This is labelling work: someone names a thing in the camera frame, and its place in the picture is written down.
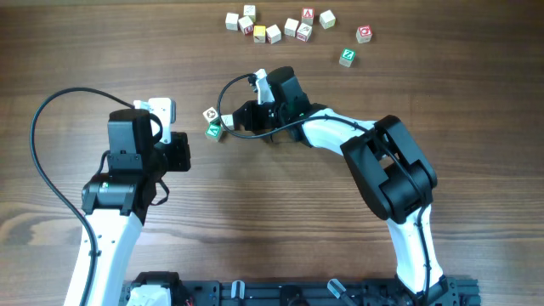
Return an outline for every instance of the black cable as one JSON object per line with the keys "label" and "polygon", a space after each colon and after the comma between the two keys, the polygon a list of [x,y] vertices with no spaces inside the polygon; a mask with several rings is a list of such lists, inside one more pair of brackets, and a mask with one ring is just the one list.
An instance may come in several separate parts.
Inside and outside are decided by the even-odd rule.
{"label": "black cable", "polygon": [[164,192],[167,194],[165,197],[163,197],[160,201],[158,201],[157,203],[151,203],[150,205],[152,206],[159,206],[163,203],[166,203],[168,201],[168,196],[170,195],[170,189],[167,187],[166,184],[164,184],[164,182],[162,181],[162,179],[159,179],[159,182],[158,182],[162,189],[164,190]]}
{"label": "black cable", "polygon": [[96,173],[94,175],[99,175],[102,173],[102,168],[104,167],[104,161],[105,161],[105,158],[108,157],[108,155],[110,154],[110,151],[107,150],[106,152],[102,153],[102,157],[100,157],[100,166],[99,166],[99,169],[96,171]]}
{"label": "black cable", "polygon": [[[223,99],[224,93],[227,91],[227,89],[232,84],[234,84],[235,82],[238,82],[241,79],[244,79],[246,77],[254,77],[254,76],[255,76],[255,74],[253,74],[253,73],[245,74],[243,76],[238,76],[234,80],[227,83],[227,85],[223,88],[223,90],[221,91],[221,93],[218,96],[218,116],[219,116],[219,121],[221,122],[221,126],[223,127],[223,130],[226,131],[227,133],[233,135],[233,136],[236,136],[236,137],[239,137],[239,138],[242,138],[242,139],[262,139],[262,138],[269,137],[269,136],[271,137],[275,133],[281,132],[281,131],[283,131],[285,129],[288,129],[288,128],[292,128],[292,127],[294,127],[294,126],[296,126],[298,124],[303,124],[305,122],[310,122],[310,121],[313,121],[313,120],[333,120],[333,121],[345,123],[345,124],[351,126],[352,128],[357,128],[360,131],[363,131],[364,133],[369,132],[368,129],[360,126],[356,122],[351,122],[349,120],[339,118],[339,117],[325,115],[325,116],[311,116],[311,117],[305,118],[305,119],[297,121],[297,122],[292,122],[292,123],[286,124],[283,127],[279,127],[279,128],[273,129],[273,130],[271,130],[271,131],[269,131],[267,133],[262,133],[262,134],[259,134],[259,135],[244,135],[244,134],[236,133],[233,130],[229,129],[224,124],[223,118],[221,117],[221,101]],[[387,156],[391,157],[391,159],[393,160],[393,163],[399,168],[399,170],[403,173],[403,175],[406,176],[406,178],[408,179],[408,181],[410,182],[410,184],[412,185],[414,190],[416,190],[417,194],[419,195],[420,201],[422,203],[422,207],[420,208],[419,213],[417,214],[416,227],[418,229],[419,237],[420,237],[420,239],[422,241],[423,256],[425,257],[425,267],[427,269],[426,274],[425,274],[425,284],[426,285],[425,285],[425,289],[424,289],[424,292],[423,292],[423,305],[427,305],[428,304],[427,303],[427,301],[428,301],[428,289],[429,289],[429,283],[431,281],[431,276],[430,276],[431,266],[430,266],[430,258],[428,256],[427,242],[425,241],[425,234],[423,233],[423,225],[422,225],[423,212],[425,211],[425,209],[427,209],[427,206],[428,206],[427,198],[423,194],[423,192],[421,191],[419,186],[417,185],[414,178],[408,173],[408,171],[404,168],[404,166],[402,166],[399,159],[393,154],[393,152],[391,152],[391,150],[389,150],[389,148],[381,140],[379,140],[376,137],[376,135],[373,135],[372,137],[374,139],[374,142],[380,147],[380,149],[383,150],[383,152]]]}
{"label": "black cable", "polygon": [[87,281],[85,283],[85,288],[83,289],[82,300],[80,302],[80,305],[83,306],[83,305],[85,305],[87,303],[88,294],[90,292],[91,285],[93,284],[94,270],[96,268],[98,242],[96,241],[96,236],[94,235],[93,228],[88,223],[88,221],[85,219],[85,217],[83,217],[83,215],[77,210],[77,208],[72,203],[70,203],[70,201],[68,201],[68,199],[57,189],[57,187],[53,184],[53,182],[51,182],[51,179],[49,179],[48,175],[45,174],[45,172],[43,171],[42,165],[40,164],[40,161],[37,158],[36,140],[35,140],[37,118],[42,113],[43,108],[45,108],[45,106],[47,104],[49,104],[49,102],[51,102],[55,98],[57,98],[57,97],[59,97],[59,96],[61,96],[63,94],[74,93],[74,92],[87,92],[87,93],[99,94],[99,95],[104,96],[106,98],[110,98],[110,99],[116,101],[117,103],[125,105],[126,107],[134,108],[134,106],[130,105],[129,103],[127,103],[127,102],[125,102],[125,101],[123,101],[121,99],[118,99],[117,97],[112,96],[109,93],[105,93],[105,92],[102,92],[102,91],[99,91],[99,90],[96,90],[96,89],[92,89],[92,88],[67,88],[67,89],[60,90],[59,92],[54,93],[51,96],[49,96],[47,99],[45,99],[45,101],[43,101],[43,103],[40,105],[40,107],[38,107],[38,109],[36,110],[36,114],[34,114],[34,117],[32,118],[30,146],[31,146],[32,160],[34,161],[34,165],[36,166],[37,172],[40,174],[40,176],[45,181],[45,183],[49,186],[49,188],[76,215],[76,217],[82,223],[83,228],[85,229],[85,231],[87,231],[88,238],[89,238],[89,240],[91,242],[91,252],[89,253],[89,256],[91,257],[91,260],[90,260],[90,264],[89,264],[89,267],[88,267]]}

